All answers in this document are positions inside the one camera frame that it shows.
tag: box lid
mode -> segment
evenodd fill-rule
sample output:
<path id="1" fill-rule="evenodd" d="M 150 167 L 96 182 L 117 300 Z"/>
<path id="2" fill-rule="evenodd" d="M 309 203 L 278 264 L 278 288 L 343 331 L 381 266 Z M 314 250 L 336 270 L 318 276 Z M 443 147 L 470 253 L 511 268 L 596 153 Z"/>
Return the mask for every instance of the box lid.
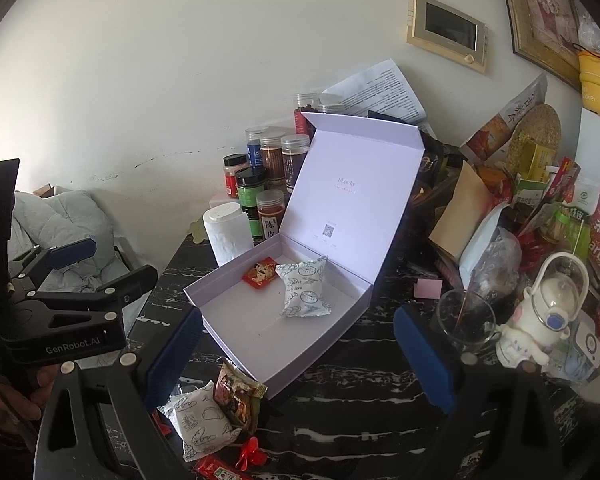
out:
<path id="1" fill-rule="evenodd" d="M 366 117 L 304 115 L 316 133 L 280 233 L 373 283 L 420 167 L 420 133 Z"/>

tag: black lid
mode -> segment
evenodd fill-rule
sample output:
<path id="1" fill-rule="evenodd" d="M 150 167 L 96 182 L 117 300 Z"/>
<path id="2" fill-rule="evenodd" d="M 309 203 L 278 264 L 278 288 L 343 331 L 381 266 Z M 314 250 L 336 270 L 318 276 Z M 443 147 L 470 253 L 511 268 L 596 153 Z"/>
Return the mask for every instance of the black lid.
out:
<path id="1" fill-rule="evenodd" d="M 227 155 L 224 159 L 224 165 L 237 166 L 238 164 L 244 164 L 247 161 L 246 153 L 234 153 L 233 155 Z"/>
<path id="2" fill-rule="evenodd" d="M 235 172 L 235 181 L 238 186 L 254 186 L 262 184 L 265 180 L 267 170 L 264 168 L 244 168 Z"/>

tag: clear glass cup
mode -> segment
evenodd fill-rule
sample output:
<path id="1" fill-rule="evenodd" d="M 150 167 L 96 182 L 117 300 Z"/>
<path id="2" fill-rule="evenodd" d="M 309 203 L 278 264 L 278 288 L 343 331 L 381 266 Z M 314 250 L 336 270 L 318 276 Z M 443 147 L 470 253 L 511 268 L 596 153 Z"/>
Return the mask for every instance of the clear glass cup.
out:
<path id="1" fill-rule="evenodd" d="M 443 333 L 460 353 L 476 353 L 494 341 L 496 316 L 481 296 L 456 288 L 440 296 L 431 328 Z"/>

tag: yellow box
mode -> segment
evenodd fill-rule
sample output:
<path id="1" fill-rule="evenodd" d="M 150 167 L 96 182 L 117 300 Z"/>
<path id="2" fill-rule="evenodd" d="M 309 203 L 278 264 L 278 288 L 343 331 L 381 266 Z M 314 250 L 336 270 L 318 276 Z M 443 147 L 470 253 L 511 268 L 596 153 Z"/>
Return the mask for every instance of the yellow box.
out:
<path id="1" fill-rule="evenodd" d="M 523 180 L 546 182 L 549 175 L 545 168 L 554 163 L 555 150 L 526 140 L 520 154 L 519 172 Z"/>

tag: black marble table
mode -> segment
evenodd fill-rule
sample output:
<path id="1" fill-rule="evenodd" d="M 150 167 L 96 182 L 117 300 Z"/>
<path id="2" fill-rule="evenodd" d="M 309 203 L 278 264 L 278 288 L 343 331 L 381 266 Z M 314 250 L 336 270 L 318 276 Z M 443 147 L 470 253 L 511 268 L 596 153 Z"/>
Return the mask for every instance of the black marble table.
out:
<path id="1" fill-rule="evenodd" d="M 413 283 L 422 277 L 410 263 L 420 254 L 393 248 L 376 281 L 369 309 L 307 371 L 266 402 L 256 434 L 273 457 L 250 470 L 260 480 L 398 478 L 415 470 L 443 421 L 429 404 L 393 332 L 394 311 L 416 304 L 431 316 L 435 301 L 414 300 Z M 148 341 L 175 322 L 188 304 L 185 286 L 216 268 L 208 242 L 188 235 L 163 272 L 130 334 L 131 345 Z M 183 384 L 197 386 L 218 376 L 222 350 L 208 333 L 182 373 Z M 563 443 L 577 426 L 582 404 L 567 389 L 548 384 Z M 482 414 L 481 428 L 458 471 L 466 478 L 475 467 L 494 413 Z M 237 448 L 220 456 L 235 463 Z"/>

